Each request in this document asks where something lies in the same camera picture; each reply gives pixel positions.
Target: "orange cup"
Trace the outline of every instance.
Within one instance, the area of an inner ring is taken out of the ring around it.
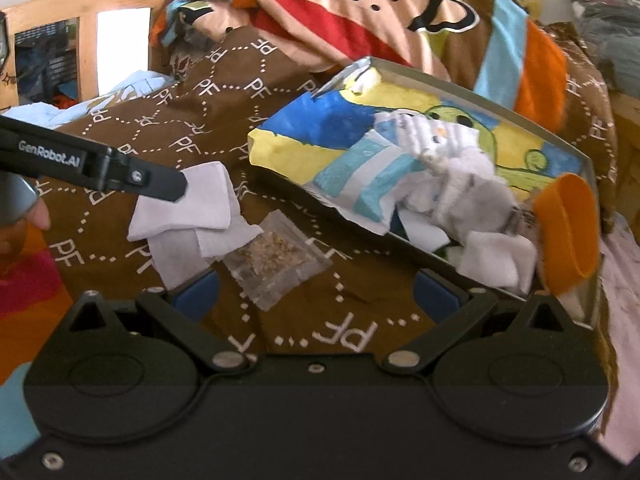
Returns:
[[[589,184],[564,173],[534,199],[542,234],[545,285],[555,296],[590,277],[598,266],[600,227]]]

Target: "screw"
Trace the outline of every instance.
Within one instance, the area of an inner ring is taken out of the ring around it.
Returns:
[[[574,456],[569,460],[569,469],[574,473],[584,473],[589,467],[589,460],[583,456]]]
[[[244,363],[244,356],[238,352],[225,350],[215,354],[211,362],[218,368],[238,368]]]
[[[386,358],[390,365],[396,368],[413,368],[420,364],[420,356],[409,350],[397,350]]]
[[[65,461],[58,453],[45,453],[42,457],[42,465],[49,471],[60,471],[65,466]]]
[[[320,363],[312,363],[307,367],[307,370],[312,374],[321,374],[324,372],[324,365]]]

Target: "pink fabric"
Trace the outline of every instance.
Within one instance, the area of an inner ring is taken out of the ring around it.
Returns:
[[[640,453],[640,247],[622,217],[604,238],[601,251],[619,388],[600,443],[626,463]]]

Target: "food in plastic bag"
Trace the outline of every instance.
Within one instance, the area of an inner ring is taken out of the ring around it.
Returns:
[[[249,299],[268,311],[290,290],[331,266],[280,210],[260,224],[263,233],[223,261]]]

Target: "wooden frame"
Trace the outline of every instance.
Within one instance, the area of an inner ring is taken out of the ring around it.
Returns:
[[[98,95],[96,66],[97,15],[107,10],[151,9],[150,27],[163,12],[167,0],[31,0],[3,9],[9,36],[10,54],[0,73],[0,111],[18,104],[18,86],[15,77],[14,37],[30,28],[78,18],[79,99],[86,101]],[[149,69],[165,72],[159,49],[149,48]]]

